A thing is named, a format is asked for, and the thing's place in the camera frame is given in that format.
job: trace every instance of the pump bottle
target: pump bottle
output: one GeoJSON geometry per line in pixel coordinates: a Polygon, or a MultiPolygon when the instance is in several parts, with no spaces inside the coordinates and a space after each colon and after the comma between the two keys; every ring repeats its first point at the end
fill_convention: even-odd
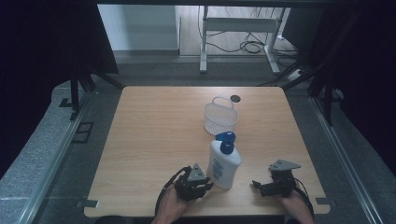
{"type": "Polygon", "coordinates": [[[217,134],[216,140],[210,143],[206,174],[216,186],[222,189],[230,189],[233,186],[233,177],[242,163],[241,156],[233,145],[234,140],[235,134],[227,132],[217,134]]]}

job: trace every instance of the plastic basket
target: plastic basket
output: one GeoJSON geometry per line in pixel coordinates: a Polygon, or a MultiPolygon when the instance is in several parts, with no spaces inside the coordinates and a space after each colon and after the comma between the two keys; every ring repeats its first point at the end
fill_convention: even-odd
{"type": "Polygon", "coordinates": [[[205,129],[214,135],[233,132],[238,121],[238,112],[233,108],[233,102],[223,96],[216,96],[205,106],[205,129]],[[216,104],[216,99],[226,100],[231,106],[216,104]]]}

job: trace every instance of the robotic hand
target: robotic hand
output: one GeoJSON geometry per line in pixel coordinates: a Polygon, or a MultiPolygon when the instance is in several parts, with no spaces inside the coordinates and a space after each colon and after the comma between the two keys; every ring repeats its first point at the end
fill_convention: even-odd
{"type": "Polygon", "coordinates": [[[166,189],[175,181],[177,176],[184,172],[183,175],[178,177],[175,183],[175,190],[177,197],[184,201],[195,200],[204,197],[207,190],[211,190],[213,183],[208,184],[210,178],[205,177],[201,168],[197,163],[191,168],[190,166],[183,167],[163,186],[163,189],[158,196],[157,204],[155,206],[155,215],[157,215],[160,206],[161,198],[163,197],[166,189]]]}
{"type": "Polygon", "coordinates": [[[296,180],[299,180],[294,178],[291,172],[292,169],[297,169],[300,167],[301,165],[289,161],[278,160],[274,164],[270,165],[269,168],[269,170],[271,171],[271,177],[274,182],[262,185],[261,183],[253,180],[253,186],[255,189],[258,189],[260,191],[262,197],[282,195],[283,197],[287,198],[289,197],[291,192],[295,190],[303,197],[304,202],[308,206],[312,217],[314,217],[314,208],[312,206],[312,203],[309,201],[308,193],[306,191],[304,193],[302,190],[297,188],[296,180]]]}

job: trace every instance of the wooden table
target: wooden table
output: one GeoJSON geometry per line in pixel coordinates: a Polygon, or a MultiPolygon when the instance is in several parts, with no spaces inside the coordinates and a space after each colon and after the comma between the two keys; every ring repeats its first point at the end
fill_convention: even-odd
{"type": "Polygon", "coordinates": [[[276,87],[126,87],[108,134],[85,208],[87,217],[153,217],[161,188],[180,168],[196,162],[206,171],[214,136],[204,128],[204,108],[217,95],[239,95],[235,147],[242,157],[233,187],[213,187],[184,214],[200,216],[284,215],[251,181],[271,183],[268,167],[278,159],[309,193],[316,214],[330,211],[284,92],[276,87]]]}

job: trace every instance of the black curtain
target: black curtain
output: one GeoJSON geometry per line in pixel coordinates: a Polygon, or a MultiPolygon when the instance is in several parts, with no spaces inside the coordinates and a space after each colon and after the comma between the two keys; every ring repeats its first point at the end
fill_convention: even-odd
{"type": "Polygon", "coordinates": [[[118,73],[97,5],[0,5],[0,176],[43,118],[52,90],[91,72],[118,73]]]}
{"type": "Polygon", "coordinates": [[[371,0],[336,57],[341,107],[396,173],[396,7],[371,0]]]}

